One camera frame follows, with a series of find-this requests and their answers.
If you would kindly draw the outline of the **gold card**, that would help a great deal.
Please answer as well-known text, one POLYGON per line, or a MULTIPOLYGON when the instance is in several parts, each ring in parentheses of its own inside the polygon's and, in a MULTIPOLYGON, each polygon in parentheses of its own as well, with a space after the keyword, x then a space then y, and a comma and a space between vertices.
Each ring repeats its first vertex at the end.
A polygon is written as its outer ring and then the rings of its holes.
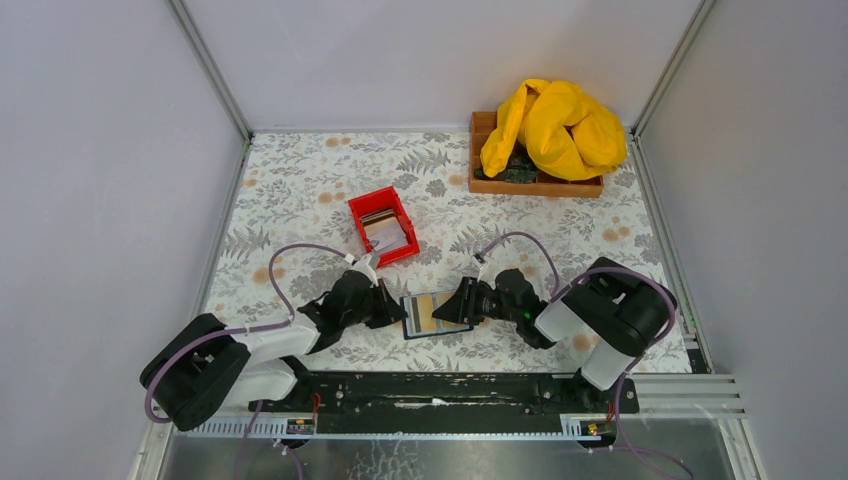
POLYGON ((433 317, 433 294, 410 296, 405 300, 405 308, 408 314, 406 332, 409 336, 423 336, 437 331, 438 324, 433 317))

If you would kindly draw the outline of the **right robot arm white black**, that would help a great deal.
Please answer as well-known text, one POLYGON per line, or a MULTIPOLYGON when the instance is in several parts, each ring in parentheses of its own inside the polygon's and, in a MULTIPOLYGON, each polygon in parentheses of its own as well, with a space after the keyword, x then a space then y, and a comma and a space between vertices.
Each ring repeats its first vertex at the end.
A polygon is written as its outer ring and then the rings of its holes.
POLYGON ((549 349, 588 327, 600 340, 575 377, 606 392, 669 333, 676 308, 666 287, 600 257, 549 301, 517 269, 500 272, 493 284, 465 277, 432 317, 469 326, 484 319, 511 322, 535 349, 549 349))

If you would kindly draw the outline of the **red plastic bin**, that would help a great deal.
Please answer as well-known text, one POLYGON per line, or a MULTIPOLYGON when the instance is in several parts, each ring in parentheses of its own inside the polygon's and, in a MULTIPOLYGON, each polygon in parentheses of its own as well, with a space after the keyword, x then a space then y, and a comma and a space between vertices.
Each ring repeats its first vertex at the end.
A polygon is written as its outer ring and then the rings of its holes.
POLYGON ((420 253, 414 226, 394 187, 355 197, 348 206, 366 252, 379 257, 378 267, 420 253))

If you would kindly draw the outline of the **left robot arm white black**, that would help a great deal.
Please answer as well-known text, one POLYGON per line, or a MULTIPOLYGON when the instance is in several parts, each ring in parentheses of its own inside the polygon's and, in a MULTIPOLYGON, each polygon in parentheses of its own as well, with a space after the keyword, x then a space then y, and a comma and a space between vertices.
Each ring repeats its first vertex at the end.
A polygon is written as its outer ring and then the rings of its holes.
POLYGON ((283 399, 298 382, 286 358, 320 352, 352 326, 383 328, 406 317, 382 280, 355 270, 278 324, 229 328, 201 314, 142 370, 145 413, 188 431, 224 406, 283 399))

